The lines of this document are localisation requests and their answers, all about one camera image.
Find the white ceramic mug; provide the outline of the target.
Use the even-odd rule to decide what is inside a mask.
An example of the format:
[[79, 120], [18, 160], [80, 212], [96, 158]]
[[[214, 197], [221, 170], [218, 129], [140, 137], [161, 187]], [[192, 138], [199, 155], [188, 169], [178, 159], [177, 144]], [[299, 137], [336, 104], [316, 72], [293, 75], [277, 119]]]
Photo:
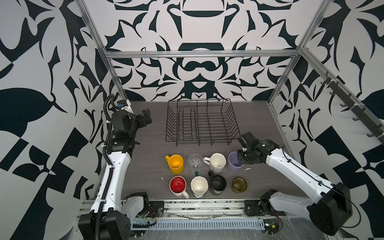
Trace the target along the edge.
[[226, 158], [220, 153], [214, 153], [210, 157], [204, 157], [205, 164], [210, 166], [210, 170], [214, 173], [220, 173], [226, 165]]

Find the lavender plastic cup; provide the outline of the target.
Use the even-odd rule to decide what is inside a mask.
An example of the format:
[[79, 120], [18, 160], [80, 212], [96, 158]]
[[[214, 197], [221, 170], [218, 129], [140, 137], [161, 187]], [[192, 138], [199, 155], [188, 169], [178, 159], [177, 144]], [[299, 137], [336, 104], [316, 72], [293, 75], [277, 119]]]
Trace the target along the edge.
[[238, 153], [231, 152], [228, 156], [228, 170], [230, 173], [238, 173], [244, 168], [243, 164], [240, 164], [238, 161]]

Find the black wire dish rack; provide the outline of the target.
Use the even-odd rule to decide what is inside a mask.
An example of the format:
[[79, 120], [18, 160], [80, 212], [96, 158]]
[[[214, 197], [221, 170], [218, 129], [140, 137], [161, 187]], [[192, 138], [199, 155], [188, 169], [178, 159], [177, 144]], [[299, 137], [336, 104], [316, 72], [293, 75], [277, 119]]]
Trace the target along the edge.
[[230, 144], [240, 137], [229, 99], [168, 101], [166, 142], [181, 144]]

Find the clear glass cup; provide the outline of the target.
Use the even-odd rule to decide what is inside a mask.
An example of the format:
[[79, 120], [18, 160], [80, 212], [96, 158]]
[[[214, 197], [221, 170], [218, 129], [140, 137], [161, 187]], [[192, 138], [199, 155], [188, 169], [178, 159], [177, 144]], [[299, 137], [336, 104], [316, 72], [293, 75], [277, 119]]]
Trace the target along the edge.
[[198, 172], [202, 168], [203, 157], [199, 154], [192, 154], [188, 159], [188, 164], [193, 173]]

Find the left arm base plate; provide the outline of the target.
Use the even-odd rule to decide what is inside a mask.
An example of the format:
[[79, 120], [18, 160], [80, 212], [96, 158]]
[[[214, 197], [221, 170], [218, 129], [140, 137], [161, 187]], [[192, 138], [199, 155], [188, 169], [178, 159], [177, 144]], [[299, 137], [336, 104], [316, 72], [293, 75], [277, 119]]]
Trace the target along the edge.
[[144, 211], [137, 215], [137, 218], [157, 218], [163, 215], [164, 209], [164, 201], [149, 201], [149, 206], [145, 207]]

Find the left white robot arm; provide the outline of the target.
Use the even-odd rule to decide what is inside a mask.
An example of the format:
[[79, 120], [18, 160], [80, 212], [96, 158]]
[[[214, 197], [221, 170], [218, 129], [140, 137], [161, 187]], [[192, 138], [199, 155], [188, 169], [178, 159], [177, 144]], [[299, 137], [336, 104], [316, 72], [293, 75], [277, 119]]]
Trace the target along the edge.
[[107, 162], [99, 192], [88, 214], [81, 215], [78, 228], [85, 240], [127, 240], [132, 221], [149, 209], [147, 193], [121, 199], [124, 179], [131, 162], [137, 131], [152, 123], [150, 110], [135, 115], [128, 100], [114, 103], [114, 95], [103, 104], [108, 133], [102, 148]]

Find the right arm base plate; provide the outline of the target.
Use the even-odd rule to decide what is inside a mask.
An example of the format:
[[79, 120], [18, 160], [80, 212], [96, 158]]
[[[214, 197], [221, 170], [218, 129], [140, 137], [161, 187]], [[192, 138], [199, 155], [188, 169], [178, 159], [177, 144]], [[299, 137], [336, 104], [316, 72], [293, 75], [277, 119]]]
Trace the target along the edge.
[[249, 217], [270, 215], [270, 209], [266, 200], [245, 200], [245, 215]]

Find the yellow mug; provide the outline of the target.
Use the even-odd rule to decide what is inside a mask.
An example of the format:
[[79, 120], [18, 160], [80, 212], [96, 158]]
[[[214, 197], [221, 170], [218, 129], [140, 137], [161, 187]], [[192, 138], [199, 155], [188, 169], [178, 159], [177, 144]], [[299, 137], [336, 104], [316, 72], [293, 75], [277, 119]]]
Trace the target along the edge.
[[184, 159], [182, 156], [180, 155], [165, 156], [165, 160], [167, 161], [170, 171], [173, 174], [179, 175], [183, 172]]

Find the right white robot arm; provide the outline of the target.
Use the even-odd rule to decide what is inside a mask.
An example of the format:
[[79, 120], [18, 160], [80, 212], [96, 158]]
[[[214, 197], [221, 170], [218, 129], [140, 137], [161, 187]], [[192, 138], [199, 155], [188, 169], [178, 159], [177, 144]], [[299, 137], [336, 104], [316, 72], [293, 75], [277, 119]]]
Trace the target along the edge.
[[240, 164], [267, 164], [306, 194], [306, 197], [296, 197], [271, 189], [260, 198], [257, 208], [260, 213], [290, 213], [310, 220], [329, 236], [334, 236], [352, 217], [350, 189], [343, 183], [334, 184], [313, 173], [292, 159], [283, 147], [269, 139], [261, 141], [252, 133], [246, 132], [238, 141], [242, 146], [237, 151]]

